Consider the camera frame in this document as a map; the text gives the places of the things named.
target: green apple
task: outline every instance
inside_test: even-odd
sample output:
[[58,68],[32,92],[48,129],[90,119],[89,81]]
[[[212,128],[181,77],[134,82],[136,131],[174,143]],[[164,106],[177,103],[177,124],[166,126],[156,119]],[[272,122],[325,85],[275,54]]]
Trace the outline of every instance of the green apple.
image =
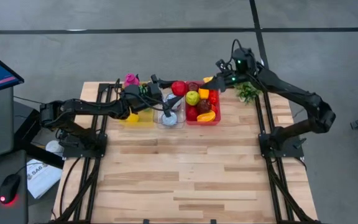
[[186,103],[191,106],[196,105],[200,100],[200,95],[196,91],[188,91],[186,94]]

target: wooden tabletop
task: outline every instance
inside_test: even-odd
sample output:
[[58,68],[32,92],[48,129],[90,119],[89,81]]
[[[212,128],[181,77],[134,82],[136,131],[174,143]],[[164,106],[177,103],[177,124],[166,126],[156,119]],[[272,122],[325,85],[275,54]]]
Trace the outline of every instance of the wooden tabletop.
[[[81,99],[96,101],[99,82],[86,82]],[[108,119],[108,147],[101,161],[92,223],[275,223],[260,133],[253,103],[245,105],[234,90],[220,95],[217,126],[181,129],[136,128]],[[292,124],[288,100],[270,95],[276,126]],[[263,98],[265,127],[269,130]],[[91,116],[76,123],[91,126]],[[62,180],[75,159],[68,159]],[[68,181],[63,209],[78,191],[83,160]],[[300,207],[317,219],[305,168],[283,159],[288,188]],[[60,182],[53,211],[59,213]],[[280,194],[283,218],[286,218]],[[85,217],[88,194],[81,217]]]

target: gray floor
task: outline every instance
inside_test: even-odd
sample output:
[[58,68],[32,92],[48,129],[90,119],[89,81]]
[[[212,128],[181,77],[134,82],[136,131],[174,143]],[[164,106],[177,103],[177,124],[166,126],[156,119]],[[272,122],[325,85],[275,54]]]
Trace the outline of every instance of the gray floor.
[[[358,1],[256,3],[263,28],[358,27]],[[253,25],[248,0],[0,0],[0,30]],[[143,80],[154,73],[165,79],[212,75],[215,61],[228,59],[234,38],[259,54],[251,32],[0,35],[0,59],[25,79],[15,95],[64,100],[79,97],[85,81],[115,81],[128,72]],[[358,223],[358,131],[349,126],[358,119],[358,32],[264,33],[263,38],[270,68],[317,92],[337,114],[329,133],[307,134],[304,145],[319,219]],[[303,112],[295,120],[305,117]],[[29,223],[48,220],[53,193],[30,206]]]

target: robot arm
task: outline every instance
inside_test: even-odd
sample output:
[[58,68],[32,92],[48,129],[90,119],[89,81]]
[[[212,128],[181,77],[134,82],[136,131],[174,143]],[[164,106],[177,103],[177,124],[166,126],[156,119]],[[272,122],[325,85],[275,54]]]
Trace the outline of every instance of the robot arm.
[[331,107],[324,102],[316,93],[304,91],[277,77],[275,73],[266,69],[261,63],[256,62],[251,49],[240,48],[231,55],[236,64],[236,70],[231,69],[229,62],[220,60],[216,65],[221,70],[210,82],[202,88],[225,91],[226,88],[235,84],[251,82],[262,91],[276,93],[305,108],[308,119],[295,123],[289,127],[276,127],[270,135],[270,142],[277,144],[276,149],[290,137],[298,136],[307,132],[326,133],[331,128],[336,115]]
[[75,115],[108,115],[114,119],[127,119],[130,113],[137,113],[157,104],[162,104],[162,110],[169,117],[170,109],[181,99],[181,96],[164,103],[159,87],[168,88],[172,83],[173,81],[158,80],[153,75],[152,82],[141,87],[129,85],[119,93],[119,99],[109,103],[71,99],[42,104],[40,105],[40,123],[44,128],[60,128],[64,133],[80,139],[85,148],[94,150],[98,147],[96,131],[91,128],[82,128],[74,123]]

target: red pepper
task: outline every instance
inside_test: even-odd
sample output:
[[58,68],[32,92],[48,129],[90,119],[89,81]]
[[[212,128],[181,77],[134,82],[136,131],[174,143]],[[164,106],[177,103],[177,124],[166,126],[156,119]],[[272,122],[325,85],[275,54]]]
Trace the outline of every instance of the red pepper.
[[210,90],[209,91],[209,96],[208,96],[208,100],[209,102],[211,102],[213,105],[215,105],[216,103],[218,103],[218,91],[217,90]]
[[184,96],[187,93],[187,85],[184,81],[176,81],[172,83],[171,89],[175,96]]

